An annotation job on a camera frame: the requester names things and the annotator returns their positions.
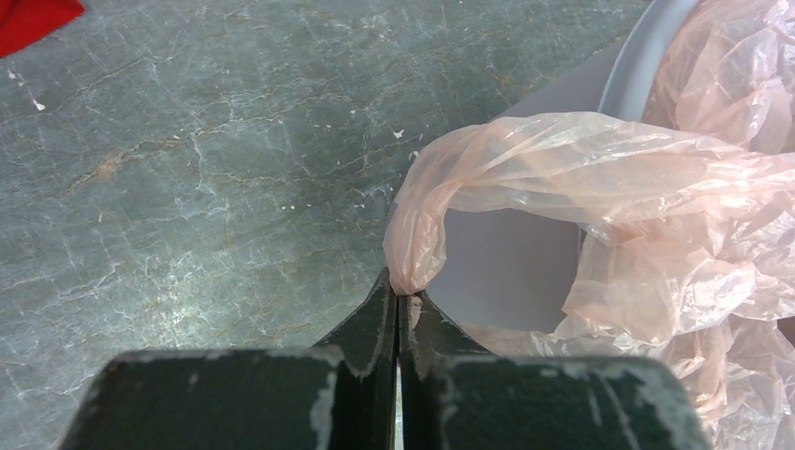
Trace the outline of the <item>pink translucent trash bag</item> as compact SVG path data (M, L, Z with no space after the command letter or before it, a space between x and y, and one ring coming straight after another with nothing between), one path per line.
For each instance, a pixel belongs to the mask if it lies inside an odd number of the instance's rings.
M650 356L715 449L794 445L794 5L702 1L639 121L500 118L426 146L383 247L397 294L446 260L449 210L515 209L586 233L549 334L476 326L498 353Z

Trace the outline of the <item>grey plastic trash bin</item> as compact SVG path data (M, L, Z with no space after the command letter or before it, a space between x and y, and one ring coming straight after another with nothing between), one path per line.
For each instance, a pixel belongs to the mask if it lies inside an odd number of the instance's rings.
M505 111L600 112L640 120L667 47L694 1L653 1L627 39ZM502 209L450 210L444 219L445 266L427 286L438 309L457 324L552 332L578 270L583 231L572 222Z

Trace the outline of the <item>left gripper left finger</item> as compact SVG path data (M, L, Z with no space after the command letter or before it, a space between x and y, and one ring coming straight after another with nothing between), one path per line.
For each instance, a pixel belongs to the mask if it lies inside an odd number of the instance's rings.
M141 350L85 395L65 449L391 449L397 299L366 299L304 348Z

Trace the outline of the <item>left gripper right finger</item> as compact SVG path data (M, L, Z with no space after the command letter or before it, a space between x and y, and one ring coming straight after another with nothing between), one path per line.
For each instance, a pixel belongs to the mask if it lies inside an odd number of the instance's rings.
M641 357L502 357L430 299L398 300L408 449L706 449L683 387Z

